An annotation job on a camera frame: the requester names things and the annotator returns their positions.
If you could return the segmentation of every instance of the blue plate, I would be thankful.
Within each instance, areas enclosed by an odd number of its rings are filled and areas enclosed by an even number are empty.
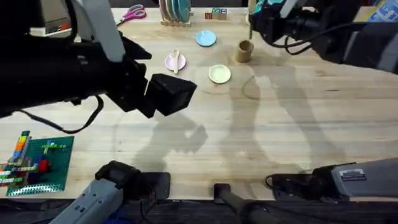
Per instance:
[[[188,0],[178,0],[178,9],[182,22],[188,22],[189,20],[189,2]]]
[[[173,12],[173,1],[174,0],[166,0],[166,6],[167,6],[166,9],[167,9],[167,12],[169,13],[170,19],[172,21],[176,21],[177,18],[175,17],[175,14]]]
[[[180,12],[178,10],[178,0],[172,0],[172,8],[173,8],[173,13],[175,15],[175,18],[178,21],[181,21],[181,16],[180,16]]]
[[[216,42],[216,34],[210,30],[203,30],[197,34],[197,43],[202,47],[210,47]]]

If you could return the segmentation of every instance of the toy block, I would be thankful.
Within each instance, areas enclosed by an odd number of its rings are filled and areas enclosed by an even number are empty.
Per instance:
[[[213,19],[213,14],[210,12],[205,13],[205,19]]]
[[[211,13],[213,15],[213,19],[218,19],[218,16],[220,14],[220,9],[219,8],[213,8],[213,10],[211,10]]]
[[[219,20],[227,20],[227,10],[220,9],[220,14],[218,15]]]

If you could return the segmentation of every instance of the spoon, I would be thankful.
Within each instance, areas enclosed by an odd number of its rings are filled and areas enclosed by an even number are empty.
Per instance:
[[[178,58],[180,57],[180,50],[174,50],[174,74],[178,74]]]

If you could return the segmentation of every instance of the green lego baseplate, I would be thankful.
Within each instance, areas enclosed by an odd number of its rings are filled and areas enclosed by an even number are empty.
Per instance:
[[[9,186],[6,196],[29,195],[44,192],[58,192],[65,190],[67,182],[70,156],[72,153],[74,137],[48,138],[31,140],[27,148],[25,158],[29,157],[32,162],[35,158],[43,156],[49,161],[49,172],[39,175],[36,184],[22,186]],[[43,145],[54,143],[66,147],[48,148],[47,153]]]

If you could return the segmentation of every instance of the pink plate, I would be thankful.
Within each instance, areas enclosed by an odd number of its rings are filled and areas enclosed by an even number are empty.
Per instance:
[[[180,54],[180,56],[178,57],[178,70],[183,69],[186,63],[187,63],[187,60],[185,59],[184,55]],[[169,70],[171,70],[171,71],[174,70],[174,56],[173,56],[173,53],[169,54],[164,59],[164,65]]]

